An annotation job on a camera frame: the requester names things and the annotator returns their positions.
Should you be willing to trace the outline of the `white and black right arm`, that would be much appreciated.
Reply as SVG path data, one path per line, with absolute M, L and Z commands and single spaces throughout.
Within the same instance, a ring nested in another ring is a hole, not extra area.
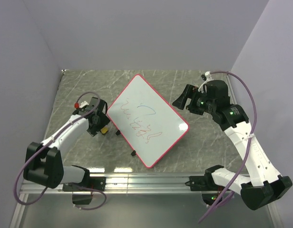
M 241 196 L 249 209 L 257 210 L 280 199 L 292 187 L 290 177 L 282 176 L 266 156 L 252 133 L 252 125 L 243 108 L 231 103 L 228 85 L 224 81 L 208 81 L 201 87 L 187 84 L 172 105 L 192 114 L 211 115 L 235 146 L 249 173 L 247 177 L 235 176 L 224 166 L 216 165 L 206 169 L 203 177 L 189 178 L 186 185 L 192 191 L 218 190 L 228 186 Z

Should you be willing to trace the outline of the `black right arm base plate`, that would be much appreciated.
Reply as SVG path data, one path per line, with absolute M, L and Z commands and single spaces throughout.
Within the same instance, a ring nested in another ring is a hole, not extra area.
M 226 184 L 216 184 L 212 175 L 207 173 L 203 176 L 189 176 L 189 181 L 185 182 L 185 185 L 188 186 L 191 191 L 219 191 L 223 190 L 226 186 Z

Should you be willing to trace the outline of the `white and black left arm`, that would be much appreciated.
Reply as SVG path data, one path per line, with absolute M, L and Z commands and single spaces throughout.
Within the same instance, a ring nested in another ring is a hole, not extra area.
M 51 137 L 28 146 L 23 178 L 51 189 L 73 183 L 79 191 L 87 190 L 91 181 L 89 170 L 76 165 L 65 166 L 62 157 L 83 133 L 95 136 L 101 132 L 110 122 L 106 113 L 106 101 L 96 97 L 78 105 L 68 121 Z

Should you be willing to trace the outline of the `aluminium mounting rail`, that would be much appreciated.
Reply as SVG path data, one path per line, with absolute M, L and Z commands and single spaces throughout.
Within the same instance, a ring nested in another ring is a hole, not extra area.
M 93 178 L 105 177 L 105 194 L 177 194 L 197 193 L 191 191 L 185 183 L 190 176 L 203 177 L 198 173 L 92 173 Z M 47 189 L 46 194 L 89 194 L 89 191 L 79 190 L 63 184 L 55 189 Z M 44 187 L 25 180 L 20 188 L 20 194 L 38 194 Z

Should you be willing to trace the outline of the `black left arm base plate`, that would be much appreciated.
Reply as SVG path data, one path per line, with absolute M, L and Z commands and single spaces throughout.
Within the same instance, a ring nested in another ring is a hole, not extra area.
M 87 183 L 84 184 L 63 184 L 62 191 L 84 191 L 87 189 L 99 190 L 104 191 L 106 185 L 106 177 L 90 177 Z

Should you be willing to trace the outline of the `yellow and black eraser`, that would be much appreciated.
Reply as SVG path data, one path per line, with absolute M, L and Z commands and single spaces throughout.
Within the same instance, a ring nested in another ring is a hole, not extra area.
M 105 135 L 105 134 L 108 133 L 108 128 L 104 127 L 104 128 L 102 128 L 100 131 L 101 131 L 101 133 L 102 133 L 103 135 Z

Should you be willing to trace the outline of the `red-framed whiteboard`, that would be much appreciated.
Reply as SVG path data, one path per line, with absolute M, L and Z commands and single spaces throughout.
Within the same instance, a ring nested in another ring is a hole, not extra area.
M 135 75 L 107 115 L 147 168 L 189 131 L 187 121 L 141 75 Z

